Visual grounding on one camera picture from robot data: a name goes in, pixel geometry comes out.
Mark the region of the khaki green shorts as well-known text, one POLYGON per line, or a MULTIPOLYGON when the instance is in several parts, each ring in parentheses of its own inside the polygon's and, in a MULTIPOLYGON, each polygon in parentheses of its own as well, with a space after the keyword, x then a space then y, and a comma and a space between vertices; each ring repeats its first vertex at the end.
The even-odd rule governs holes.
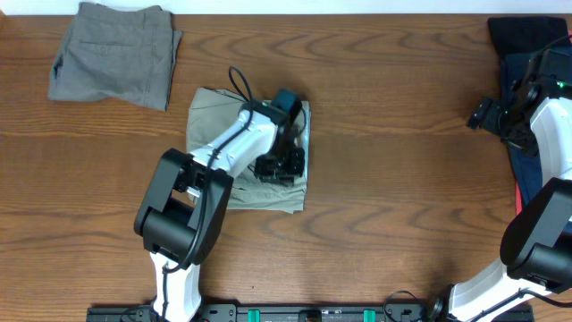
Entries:
MULTIPOLYGON (((186 150, 205 146, 226 131, 237 119, 243 98, 226 89, 196 91, 189 108, 186 150)), ((294 213, 304 209, 307 194, 309 156, 301 176, 291 183, 263 182, 250 164, 235 178, 228 202, 229 209, 260 209, 294 213)))

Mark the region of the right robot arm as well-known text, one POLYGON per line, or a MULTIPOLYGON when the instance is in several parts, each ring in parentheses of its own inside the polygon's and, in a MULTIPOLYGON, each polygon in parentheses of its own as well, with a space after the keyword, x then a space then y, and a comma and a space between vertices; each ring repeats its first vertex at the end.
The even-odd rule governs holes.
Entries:
POLYGON ((542 188, 508 225, 500 256, 472 279, 448 287, 425 321, 492 321, 521 303, 571 287, 571 82, 534 72, 517 86, 516 101, 479 108, 469 126, 490 131, 538 154, 542 188))

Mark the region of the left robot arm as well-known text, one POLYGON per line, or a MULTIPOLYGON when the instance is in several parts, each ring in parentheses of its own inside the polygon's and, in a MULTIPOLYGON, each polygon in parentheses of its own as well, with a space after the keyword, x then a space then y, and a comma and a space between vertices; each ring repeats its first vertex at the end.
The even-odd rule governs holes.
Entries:
POLYGON ((299 176, 282 166, 297 153, 291 143, 302 101, 280 94, 271 102, 245 102, 236 121, 216 139, 190 153, 163 153, 134 221, 156 267, 156 321, 191 321, 201 305, 200 266, 222 229, 235 179, 262 161, 263 177, 299 176))

